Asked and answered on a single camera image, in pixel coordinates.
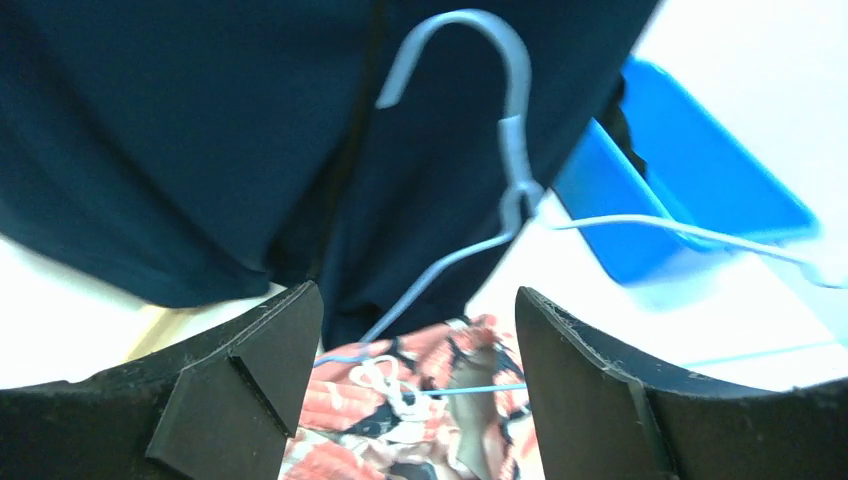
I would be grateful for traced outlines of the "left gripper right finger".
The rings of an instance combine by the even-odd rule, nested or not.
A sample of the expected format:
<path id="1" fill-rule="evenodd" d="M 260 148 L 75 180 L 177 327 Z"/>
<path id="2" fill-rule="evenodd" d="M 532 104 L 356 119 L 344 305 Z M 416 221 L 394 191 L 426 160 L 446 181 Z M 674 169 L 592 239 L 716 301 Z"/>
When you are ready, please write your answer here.
<path id="1" fill-rule="evenodd" d="M 843 479 L 847 383 L 771 392 L 668 363 L 518 290 L 549 479 Z"/>

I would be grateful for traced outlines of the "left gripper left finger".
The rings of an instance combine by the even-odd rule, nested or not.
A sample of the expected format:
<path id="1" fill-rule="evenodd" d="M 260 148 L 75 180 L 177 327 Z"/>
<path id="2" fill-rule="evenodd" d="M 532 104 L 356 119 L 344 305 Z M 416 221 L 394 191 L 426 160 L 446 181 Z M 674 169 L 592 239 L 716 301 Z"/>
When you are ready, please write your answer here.
<path id="1" fill-rule="evenodd" d="M 1 394 L 5 479 L 274 479 L 323 320 L 306 282 L 71 383 Z"/>

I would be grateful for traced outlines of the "pink shark print shorts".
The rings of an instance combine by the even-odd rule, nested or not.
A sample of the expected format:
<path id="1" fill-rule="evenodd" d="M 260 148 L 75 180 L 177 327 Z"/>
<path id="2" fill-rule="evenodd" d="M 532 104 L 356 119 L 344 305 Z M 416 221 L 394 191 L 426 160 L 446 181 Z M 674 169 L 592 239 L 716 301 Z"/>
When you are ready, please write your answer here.
<path id="1" fill-rule="evenodd" d="M 515 326 L 460 317 L 317 357 L 283 479 L 540 479 Z"/>

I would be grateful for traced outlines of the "light blue wire hanger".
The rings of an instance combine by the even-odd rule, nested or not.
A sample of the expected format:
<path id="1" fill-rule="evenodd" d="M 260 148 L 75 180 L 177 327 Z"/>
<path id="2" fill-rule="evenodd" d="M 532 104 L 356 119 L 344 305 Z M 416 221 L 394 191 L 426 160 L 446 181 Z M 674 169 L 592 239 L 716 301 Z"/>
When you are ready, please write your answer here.
<path id="1" fill-rule="evenodd" d="M 498 122 L 498 143 L 507 187 L 498 211 L 501 232 L 487 240 L 454 251 L 431 264 L 398 299 L 391 309 L 359 340 L 359 352 L 353 357 L 320 356 L 314 365 L 328 363 L 359 365 L 370 357 L 368 343 L 385 331 L 448 267 L 483 251 L 501 246 L 514 239 L 524 224 L 523 213 L 538 213 L 544 191 L 534 179 L 526 146 L 526 116 L 529 108 L 532 69 L 529 52 L 517 31 L 501 17 L 480 9 L 458 9 L 437 14 L 416 25 L 402 41 L 389 73 L 375 102 L 378 109 L 390 108 L 401 101 L 419 58 L 436 32 L 449 24 L 473 28 L 493 45 L 500 54 L 506 80 L 503 116 Z M 586 229 L 602 225 L 638 224 L 708 240 L 724 246 L 775 258 L 795 265 L 807 281 L 829 289 L 844 289 L 846 277 L 830 274 L 809 259 L 790 251 L 740 237 L 683 224 L 675 220 L 644 214 L 613 214 L 572 220 L 561 225 L 562 230 Z"/>

